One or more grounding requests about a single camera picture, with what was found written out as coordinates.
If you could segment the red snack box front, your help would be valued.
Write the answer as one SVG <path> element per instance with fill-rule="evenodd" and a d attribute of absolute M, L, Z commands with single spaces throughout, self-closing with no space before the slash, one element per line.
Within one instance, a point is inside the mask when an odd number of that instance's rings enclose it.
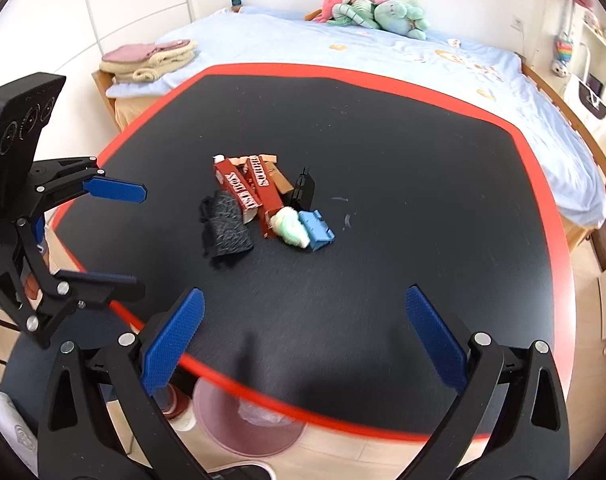
<path fill-rule="evenodd" d="M 243 223 L 252 221 L 262 207 L 259 196 L 253 191 L 252 186 L 237 167 L 223 155 L 214 157 L 213 169 L 219 185 L 235 196 L 241 209 Z"/>

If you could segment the red snack box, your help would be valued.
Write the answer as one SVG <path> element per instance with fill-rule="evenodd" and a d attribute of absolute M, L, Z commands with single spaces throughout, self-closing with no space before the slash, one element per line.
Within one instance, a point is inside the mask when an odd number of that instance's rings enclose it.
<path fill-rule="evenodd" d="M 263 160 L 259 155 L 250 155 L 243 165 L 243 173 L 249 180 L 253 190 L 261 202 L 259 209 L 260 223 L 265 238 L 275 237 L 271 229 L 271 218 L 278 214 L 283 207 L 276 185 L 268 174 Z"/>
<path fill-rule="evenodd" d="M 219 185 L 235 196 L 241 209 L 243 223 L 252 221 L 262 207 L 259 196 L 253 191 L 252 186 L 237 167 L 223 155 L 214 157 L 213 169 Z"/>

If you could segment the black sock pair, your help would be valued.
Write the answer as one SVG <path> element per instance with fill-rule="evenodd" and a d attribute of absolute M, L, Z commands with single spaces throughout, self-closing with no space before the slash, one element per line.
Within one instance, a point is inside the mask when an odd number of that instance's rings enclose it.
<path fill-rule="evenodd" d="M 242 211 L 230 192 L 216 191 L 200 204 L 204 255 L 213 266 L 233 264 L 254 247 Z"/>

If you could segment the brown cardboard piece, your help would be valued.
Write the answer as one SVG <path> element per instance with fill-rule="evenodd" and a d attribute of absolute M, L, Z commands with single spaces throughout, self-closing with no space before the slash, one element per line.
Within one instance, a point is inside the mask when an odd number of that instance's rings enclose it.
<path fill-rule="evenodd" d="M 271 176 L 271 180 L 274 181 L 278 192 L 281 195 L 291 193 L 294 190 L 294 186 L 278 169 L 276 165 L 276 162 L 278 162 L 278 157 L 270 154 L 260 154 L 259 157 L 262 159 L 262 162 L 264 162 L 267 173 Z"/>

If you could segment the light blue plastic piece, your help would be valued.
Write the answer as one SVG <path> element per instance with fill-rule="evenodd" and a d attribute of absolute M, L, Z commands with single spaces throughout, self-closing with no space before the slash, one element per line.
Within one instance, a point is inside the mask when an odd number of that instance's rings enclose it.
<path fill-rule="evenodd" d="M 335 233 L 329 228 L 319 210 L 300 211 L 299 220 L 309 236 L 309 247 L 313 252 L 335 240 Z"/>

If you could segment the mint green sock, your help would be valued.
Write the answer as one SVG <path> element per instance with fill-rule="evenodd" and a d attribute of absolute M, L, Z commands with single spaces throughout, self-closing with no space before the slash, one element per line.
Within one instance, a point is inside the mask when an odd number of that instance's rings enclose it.
<path fill-rule="evenodd" d="M 311 240 L 305 226 L 299 219 L 297 211 L 289 206 L 282 207 L 269 220 L 271 230 L 288 245 L 308 248 Z"/>

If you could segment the black binder clip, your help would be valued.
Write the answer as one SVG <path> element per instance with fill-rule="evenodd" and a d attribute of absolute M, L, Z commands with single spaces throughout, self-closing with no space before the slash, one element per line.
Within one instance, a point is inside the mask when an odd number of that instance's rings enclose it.
<path fill-rule="evenodd" d="M 315 193 L 315 180 L 306 168 L 297 177 L 293 191 L 290 195 L 289 206 L 296 211 L 311 209 Z"/>

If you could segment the pink mesh trash bin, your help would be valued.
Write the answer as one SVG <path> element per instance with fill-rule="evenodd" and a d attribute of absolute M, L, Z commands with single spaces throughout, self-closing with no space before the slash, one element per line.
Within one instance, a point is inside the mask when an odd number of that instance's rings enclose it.
<path fill-rule="evenodd" d="M 306 425 L 241 400 L 199 378 L 192 395 L 198 426 L 217 445 L 243 457 L 265 458 L 292 448 Z"/>

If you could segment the person leg dark trousers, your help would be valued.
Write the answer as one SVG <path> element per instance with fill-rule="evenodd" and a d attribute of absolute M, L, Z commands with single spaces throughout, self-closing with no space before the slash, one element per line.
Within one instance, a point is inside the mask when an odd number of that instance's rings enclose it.
<path fill-rule="evenodd" d="M 29 428 L 38 434 L 49 377 L 61 344 L 71 340 L 81 349 L 102 348 L 126 332 L 136 334 L 137 330 L 111 309 L 86 308 L 61 323 L 46 349 L 21 334 L 10 352 L 0 391 L 8 394 Z"/>

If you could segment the folded blankets stack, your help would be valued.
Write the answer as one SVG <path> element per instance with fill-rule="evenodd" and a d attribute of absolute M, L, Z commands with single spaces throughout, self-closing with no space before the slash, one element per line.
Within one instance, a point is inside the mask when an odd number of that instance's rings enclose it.
<path fill-rule="evenodd" d="M 196 44 L 187 39 L 125 44 L 102 55 L 99 70 L 112 74 L 117 82 L 152 82 L 183 68 L 196 56 Z"/>

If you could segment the red-edged black table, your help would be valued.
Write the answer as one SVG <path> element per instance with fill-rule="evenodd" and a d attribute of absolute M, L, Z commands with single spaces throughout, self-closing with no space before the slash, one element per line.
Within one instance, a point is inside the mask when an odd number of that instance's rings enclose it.
<path fill-rule="evenodd" d="M 425 438 L 464 384 L 437 374 L 405 313 L 437 309 L 573 372 L 573 280 L 558 209 L 523 132 L 391 77 L 218 65 L 99 155 L 145 185 L 85 196 L 53 228 L 84 270 L 141 278 L 132 324 L 197 287 L 185 364 L 235 396 L 352 434 Z"/>

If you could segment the bed with blue sheet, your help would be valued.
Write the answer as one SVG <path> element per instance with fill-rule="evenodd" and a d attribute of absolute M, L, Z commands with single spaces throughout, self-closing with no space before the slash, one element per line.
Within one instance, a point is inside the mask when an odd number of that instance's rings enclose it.
<path fill-rule="evenodd" d="M 154 82 L 119 84 L 94 75 L 120 126 L 118 104 L 154 101 L 207 68 L 233 63 L 319 65 L 390 77 L 448 94 L 517 126 L 544 170 L 570 246 L 606 222 L 606 138 L 599 140 L 545 79 L 506 50 L 433 34 L 414 40 L 389 32 L 276 18 L 252 8 L 217 11 L 171 30 L 161 42 L 189 39 L 197 55 Z"/>

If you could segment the white chair with bag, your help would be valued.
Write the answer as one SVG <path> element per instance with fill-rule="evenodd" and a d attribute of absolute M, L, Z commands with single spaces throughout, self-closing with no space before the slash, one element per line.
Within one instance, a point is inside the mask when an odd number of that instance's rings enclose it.
<path fill-rule="evenodd" d="M 606 154 L 606 104 L 575 75 L 568 78 L 563 99 Z"/>

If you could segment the plush toy pile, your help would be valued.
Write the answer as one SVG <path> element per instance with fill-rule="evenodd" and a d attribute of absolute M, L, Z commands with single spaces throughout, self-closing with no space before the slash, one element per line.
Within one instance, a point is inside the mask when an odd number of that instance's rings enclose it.
<path fill-rule="evenodd" d="M 427 39 L 428 24 L 420 0 L 324 0 L 305 21 L 335 26 L 384 30 L 392 34 Z"/>

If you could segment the rainbow plush hanging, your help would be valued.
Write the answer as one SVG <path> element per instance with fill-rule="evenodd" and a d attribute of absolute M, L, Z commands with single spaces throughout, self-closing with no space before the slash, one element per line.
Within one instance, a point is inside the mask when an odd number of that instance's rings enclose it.
<path fill-rule="evenodd" d="M 570 64 L 573 55 L 573 41 L 566 32 L 560 32 L 554 38 L 553 57 L 551 63 L 552 72 L 564 78 L 568 76 L 568 64 Z"/>

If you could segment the white bookshelf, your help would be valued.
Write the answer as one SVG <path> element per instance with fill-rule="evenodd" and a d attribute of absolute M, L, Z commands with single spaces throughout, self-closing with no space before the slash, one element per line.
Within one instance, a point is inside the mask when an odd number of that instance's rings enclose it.
<path fill-rule="evenodd" d="M 599 1 L 584 11 L 582 43 L 589 51 L 588 84 L 603 96 L 606 93 L 606 9 Z"/>

